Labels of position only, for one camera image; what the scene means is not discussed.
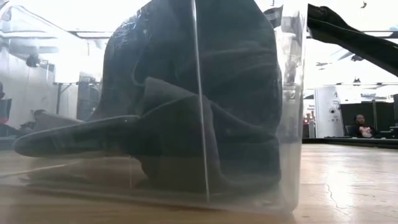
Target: transparent plastic container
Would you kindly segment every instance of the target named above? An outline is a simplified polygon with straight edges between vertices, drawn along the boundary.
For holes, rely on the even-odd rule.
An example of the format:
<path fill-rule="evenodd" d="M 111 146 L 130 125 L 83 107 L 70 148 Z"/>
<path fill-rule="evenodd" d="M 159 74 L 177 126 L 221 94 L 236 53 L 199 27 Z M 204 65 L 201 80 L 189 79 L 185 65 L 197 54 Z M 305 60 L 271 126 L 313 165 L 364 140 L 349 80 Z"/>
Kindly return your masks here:
<path fill-rule="evenodd" d="M 86 32 L 28 0 L 2 6 L 0 185 L 293 211 L 305 1 L 139 2 Z M 100 27 L 95 9 L 77 18 Z"/>

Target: person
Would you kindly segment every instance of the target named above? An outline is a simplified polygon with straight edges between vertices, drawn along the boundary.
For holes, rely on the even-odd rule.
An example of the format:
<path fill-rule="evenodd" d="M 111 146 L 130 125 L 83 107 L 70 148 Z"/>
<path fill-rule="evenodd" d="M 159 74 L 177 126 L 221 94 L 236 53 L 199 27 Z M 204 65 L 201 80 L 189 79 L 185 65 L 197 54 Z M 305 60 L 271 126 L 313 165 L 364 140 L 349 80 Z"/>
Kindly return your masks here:
<path fill-rule="evenodd" d="M 354 117 L 356 126 L 355 137 L 358 138 L 374 138 L 377 135 L 377 130 L 365 123 L 365 117 L 358 114 Z"/>

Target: desk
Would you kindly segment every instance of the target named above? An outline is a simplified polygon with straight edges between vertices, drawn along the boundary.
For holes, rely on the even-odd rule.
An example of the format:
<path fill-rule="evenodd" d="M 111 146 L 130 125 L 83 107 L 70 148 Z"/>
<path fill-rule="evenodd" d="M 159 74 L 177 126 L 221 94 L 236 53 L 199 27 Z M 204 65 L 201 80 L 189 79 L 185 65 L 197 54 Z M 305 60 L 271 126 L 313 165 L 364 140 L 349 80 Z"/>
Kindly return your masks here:
<path fill-rule="evenodd" d="M 356 147 L 379 147 L 383 149 L 398 149 L 398 140 L 396 139 L 368 139 L 368 138 L 324 138 L 321 141 L 325 144 L 339 144 Z"/>
<path fill-rule="evenodd" d="M 26 169 L 23 159 L 15 163 L 17 156 L 0 152 L 3 175 Z M 397 164 L 398 151 L 395 150 L 304 145 L 300 205 L 293 217 L 284 219 L 0 187 L 0 223 L 398 223 Z"/>

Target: black sleeve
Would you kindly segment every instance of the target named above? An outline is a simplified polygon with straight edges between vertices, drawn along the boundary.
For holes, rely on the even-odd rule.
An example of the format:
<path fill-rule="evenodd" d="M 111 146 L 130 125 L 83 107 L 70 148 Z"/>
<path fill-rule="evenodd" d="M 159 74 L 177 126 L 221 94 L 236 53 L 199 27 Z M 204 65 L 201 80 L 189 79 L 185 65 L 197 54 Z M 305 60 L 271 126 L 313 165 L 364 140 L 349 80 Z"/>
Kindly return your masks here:
<path fill-rule="evenodd" d="M 361 131 L 359 130 L 359 126 L 356 127 L 355 132 L 354 132 L 354 136 L 352 136 L 352 137 L 357 137 L 357 138 L 362 138 L 363 137 Z"/>

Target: dark gray cloth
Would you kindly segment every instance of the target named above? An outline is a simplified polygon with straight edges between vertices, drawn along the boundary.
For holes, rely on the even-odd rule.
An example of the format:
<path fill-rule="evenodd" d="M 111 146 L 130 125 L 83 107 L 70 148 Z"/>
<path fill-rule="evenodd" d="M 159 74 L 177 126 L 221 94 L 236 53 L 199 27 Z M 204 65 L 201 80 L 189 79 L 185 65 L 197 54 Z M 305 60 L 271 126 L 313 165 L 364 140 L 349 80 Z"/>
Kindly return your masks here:
<path fill-rule="evenodd" d="M 190 3 L 153 0 L 116 30 L 105 51 L 100 103 L 89 121 L 139 118 L 129 127 L 85 136 L 118 133 L 98 141 L 109 139 L 139 159 L 157 189 L 204 192 L 205 159 L 212 193 L 277 185 L 282 84 L 272 26 L 253 0 L 197 1 L 197 62 Z"/>
<path fill-rule="evenodd" d="M 398 76 L 398 45 L 367 35 L 351 26 L 326 6 L 308 5 L 308 29 L 315 40 L 337 44 Z"/>

